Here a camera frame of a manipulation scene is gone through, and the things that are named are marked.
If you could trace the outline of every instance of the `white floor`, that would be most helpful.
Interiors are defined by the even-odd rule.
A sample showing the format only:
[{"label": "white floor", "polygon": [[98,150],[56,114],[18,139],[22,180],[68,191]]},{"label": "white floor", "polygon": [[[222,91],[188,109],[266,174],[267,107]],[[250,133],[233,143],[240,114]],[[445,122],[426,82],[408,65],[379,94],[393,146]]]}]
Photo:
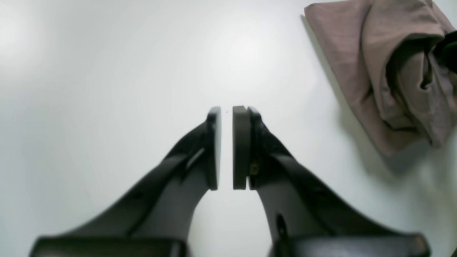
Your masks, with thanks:
[{"label": "white floor", "polygon": [[[231,107],[256,107],[303,165],[369,217],[457,247],[457,134],[384,160],[308,35],[315,0],[0,1],[0,256],[100,213],[223,109],[220,189],[196,257],[266,257],[255,191],[233,191]],[[457,2],[436,0],[457,26]]]}]

